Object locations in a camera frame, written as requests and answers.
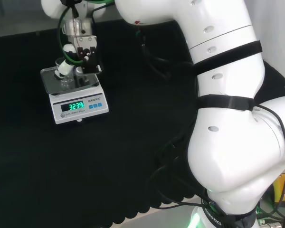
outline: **black velcro strap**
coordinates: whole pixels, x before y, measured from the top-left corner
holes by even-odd
[[[227,95],[206,95],[198,98],[199,108],[230,108],[241,111],[253,110],[252,98]]]
[[[262,51],[263,50],[260,41],[254,41],[249,44],[244,44],[242,46],[236,47],[229,51],[225,51],[223,53],[217,54],[213,57],[198,62],[194,65],[195,73],[197,75],[200,75],[207,71],[227,65],[229,63],[233,63],[249,56],[256,55],[258,53],[261,53]]]

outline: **digital scale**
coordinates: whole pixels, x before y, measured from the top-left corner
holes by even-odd
[[[63,90],[54,78],[57,67],[43,69],[40,74],[48,93],[56,124],[82,121],[84,118],[109,112],[104,91],[96,74],[84,75],[88,84]]]

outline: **green digital display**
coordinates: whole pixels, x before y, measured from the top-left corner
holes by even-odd
[[[83,101],[77,101],[77,102],[61,105],[61,110],[63,112],[66,112],[66,111],[72,111],[72,110],[84,108],[84,107],[85,107],[85,105],[84,105]]]

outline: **black tablecloth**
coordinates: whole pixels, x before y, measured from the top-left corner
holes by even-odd
[[[0,38],[0,228],[110,226],[160,205],[154,191],[146,194],[145,181],[156,169],[154,152],[196,112],[195,75],[178,67],[162,82],[147,67],[136,30],[124,21],[98,25],[99,79],[110,112],[61,125],[53,121],[39,76],[61,56],[56,31]],[[154,54],[190,59],[175,22],[145,32]],[[284,86],[266,65],[256,101],[285,95]],[[190,179],[186,162],[177,169]],[[160,182],[176,200],[194,194],[165,174]]]

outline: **robotic arm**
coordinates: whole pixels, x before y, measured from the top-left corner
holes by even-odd
[[[53,2],[42,0],[42,6],[50,17],[57,18],[63,6],[59,0]],[[255,207],[285,169],[285,141],[278,120],[252,105],[265,68],[244,0],[115,3],[121,16],[134,25],[178,22],[193,63],[201,68],[198,81],[203,106],[188,148],[191,171],[226,214],[246,219],[243,228],[257,228]],[[76,7],[84,18],[93,6],[82,1]],[[76,29],[66,22],[66,34],[79,55],[73,36]],[[84,48],[96,46],[92,34],[77,31]],[[262,105],[276,112],[285,125],[285,97]],[[222,227],[212,211],[195,208],[193,216],[196,214],[200,218],[196,228]]]

